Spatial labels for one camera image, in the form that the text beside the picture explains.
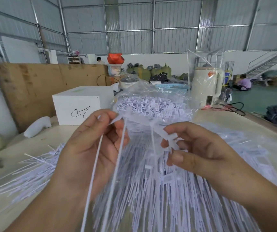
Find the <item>electric kettle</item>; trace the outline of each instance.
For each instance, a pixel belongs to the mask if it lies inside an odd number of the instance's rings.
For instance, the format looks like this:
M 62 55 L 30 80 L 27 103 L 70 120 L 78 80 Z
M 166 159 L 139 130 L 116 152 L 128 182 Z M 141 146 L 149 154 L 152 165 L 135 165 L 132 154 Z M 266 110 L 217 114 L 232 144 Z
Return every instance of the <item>electric kettle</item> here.
M 195 68 L 191 85 L 191 97 L 200 102 L 200 107 L 213 105 L 221 95 L 225 72 L 212 67 Z

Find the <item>beige tabletop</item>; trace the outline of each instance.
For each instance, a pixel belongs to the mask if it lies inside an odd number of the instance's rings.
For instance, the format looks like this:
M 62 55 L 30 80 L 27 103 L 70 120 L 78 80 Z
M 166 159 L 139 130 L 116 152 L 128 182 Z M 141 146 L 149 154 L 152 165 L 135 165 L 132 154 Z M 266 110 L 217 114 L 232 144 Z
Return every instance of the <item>beige tabletop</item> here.
M 58 125 L 56 117 L 51 119 L 52 127 L 45 129 L 33 138 L 25 138 L 22 134 L 14 138 L 9 143 L 7 148 L 0 151 L 0 158 L 3 161 L 3 168 L 0 168 L 0 177 L 9 174 L 18 169 L 21 165 L 19 161 L 28 159 L 24 153 L 32 156 L 39 156 L 51 149 L 48 145 L 56 148 L 60 143 L 66 142 L 77 126 L 60 126 Z M 200 110 L 195 116 L 194 122 L 212 122 L 221 127 L 227 127 L 234 130 L 244 131 L 249 137 L 256 137 L 261 141 L 261 145 L 266 148 L 271 154 L 269 158 L 277 171 L 277 133 L 253 122 L 245 117 L 242 117 L 233 112 L 215 112 Z M 0 231 L 3 231 L 18 215 L 19 213 L 32 201 L 35 196 L 25 199 L 10 210 L 0 214 Z M 7 194 L 0 195 L 0 210 L 7 206 L 12 198 L 7 197 Z

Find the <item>fingernail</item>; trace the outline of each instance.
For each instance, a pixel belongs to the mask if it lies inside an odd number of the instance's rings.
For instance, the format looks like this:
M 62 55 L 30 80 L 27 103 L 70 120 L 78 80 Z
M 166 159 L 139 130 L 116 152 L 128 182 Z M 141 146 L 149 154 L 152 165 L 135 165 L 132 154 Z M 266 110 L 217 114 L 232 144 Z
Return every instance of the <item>fingernail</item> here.
M 98 121 L 100 121 L 100 122 L 105 121 L 105 118 L 106 118 L 105 114 L 99 115 L 98 116 Z
M 175 152 L 172 155 L 172 162 L 174 164 L 181 164 L 184 161 L 184 156 L 181 153 Z

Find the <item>white curved plastic object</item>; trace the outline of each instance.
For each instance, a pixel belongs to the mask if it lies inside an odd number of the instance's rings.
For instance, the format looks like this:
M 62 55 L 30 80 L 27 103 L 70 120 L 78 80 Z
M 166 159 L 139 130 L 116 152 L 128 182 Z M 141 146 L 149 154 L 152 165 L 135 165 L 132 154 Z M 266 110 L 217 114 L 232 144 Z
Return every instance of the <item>white curved plastic object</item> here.
M 51 127 L 50 118 L 48 116 L 41 117 L 40 119 L 34 121 L 23 135 L 27 138 L 32 138 L 38 134 L 43 128 Z

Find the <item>green floor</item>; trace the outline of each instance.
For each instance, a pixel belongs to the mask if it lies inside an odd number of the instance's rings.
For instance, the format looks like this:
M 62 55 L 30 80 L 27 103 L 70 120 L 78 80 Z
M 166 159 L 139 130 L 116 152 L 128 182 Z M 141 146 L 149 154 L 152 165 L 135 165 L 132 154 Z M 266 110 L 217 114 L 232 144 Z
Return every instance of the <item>green floor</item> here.
M 266 113 L 266 108 L 277 104 L 277 87 L 253 85 L 249 91 L 234 91 L 232 102 L 243 102 L 244 111 Z

